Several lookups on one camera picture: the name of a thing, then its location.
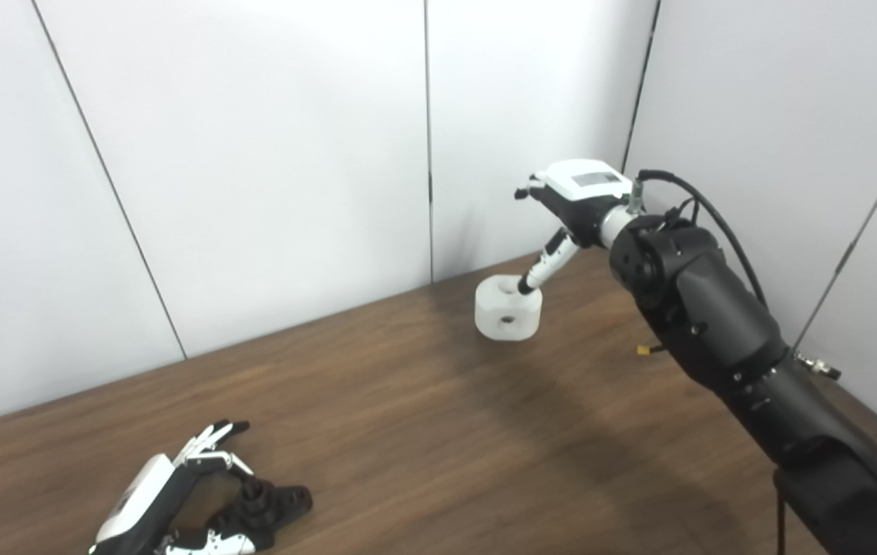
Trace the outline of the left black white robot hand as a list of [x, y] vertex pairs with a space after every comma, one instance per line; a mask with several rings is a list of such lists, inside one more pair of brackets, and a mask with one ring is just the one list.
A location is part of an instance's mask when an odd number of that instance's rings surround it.
[[170, 458], [150, 457], [125, 489], [89, 546], [89, 554], [254, 554], [270, 547], [262, 534], [237, 526], [170, 530], [200, 479], [224, 472], [245, 480], [254, 471], [223, 444], [249, 429], [248, 421], [221, 419], [206, 426]]

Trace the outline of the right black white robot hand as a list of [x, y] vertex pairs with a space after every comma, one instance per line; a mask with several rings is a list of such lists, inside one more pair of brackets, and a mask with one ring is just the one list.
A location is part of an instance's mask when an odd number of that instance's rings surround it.
[[577, 252], [610, 249], [617, 235], [642, 214], [633, 182], [600, 160], [564, 160], [531, 173], [515, 199], [534, 199], [559, 219], [561, 227], [533, 266], [517, 281], [521, 295], [534, 294]]

